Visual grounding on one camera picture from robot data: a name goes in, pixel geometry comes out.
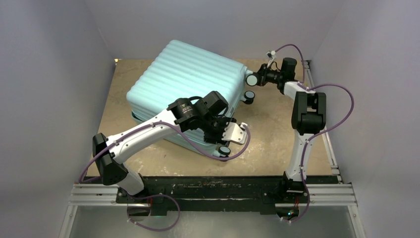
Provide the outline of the light blue suitcase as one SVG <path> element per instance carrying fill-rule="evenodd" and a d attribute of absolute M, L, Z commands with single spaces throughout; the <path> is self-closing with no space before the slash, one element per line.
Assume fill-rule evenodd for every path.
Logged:
<path fill-rule="evenodd" d="M 234 118 L 241 101 L 249 101 L 253 93 L 245 91 L 245 79 L 250 75 L 247 67 L 235 60 L 207 50 L 173 40 L 166 45 L 126 95 L 133 119 L 139 124 L 156 116 L 179 98 L 204 97 L 217 91 L 228 102 L 224 117 Z M 251 135 L 248 126 L 247 149 Z M 204 133 L 188 130 L 183 135 L 165 138 L 170 142 L 208 155 L 218 160 L 231 159 L 229 145 L 209 144 L 203 141 Z"/>

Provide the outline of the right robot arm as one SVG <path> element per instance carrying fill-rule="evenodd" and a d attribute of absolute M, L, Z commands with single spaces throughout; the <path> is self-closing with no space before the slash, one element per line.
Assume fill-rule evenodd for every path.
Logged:
<path fill-rule="evenodd" d="M 263 63 L 257 71 L 258 86 L 273 83 L 282 95 L 293 99 L 294 103 L 291 114 L 294 130 L 292 156 L 278 188 L 279 198 L 285 202 L 306 192 L 306 168 L 312 140 L 326 124 L 326 94 L 310 90 L 295 80 L 296 65 L 295 59 L 284 58 L 280 69 L 272 69 L 271 64 Z"/>

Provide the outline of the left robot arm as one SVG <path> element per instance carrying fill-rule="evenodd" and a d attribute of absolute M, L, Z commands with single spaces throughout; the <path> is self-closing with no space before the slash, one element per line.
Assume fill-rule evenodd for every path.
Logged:
<path fill-rule="evenodd" d="M 151 119 L 113 136 L 93 136 L 93 157 L 103 185 L 117 184 L 136 203 L 146 200 L 148 190 L 141 176 L 124 163 L 138 151 L 175 134 L 201 130 L 204 142 L 228 147 L 241 144 L 246 138 L 243 126 L 236 119 L 224 117 L 228 102 L 217 91 L 204 97 L 179 98 Z"/>

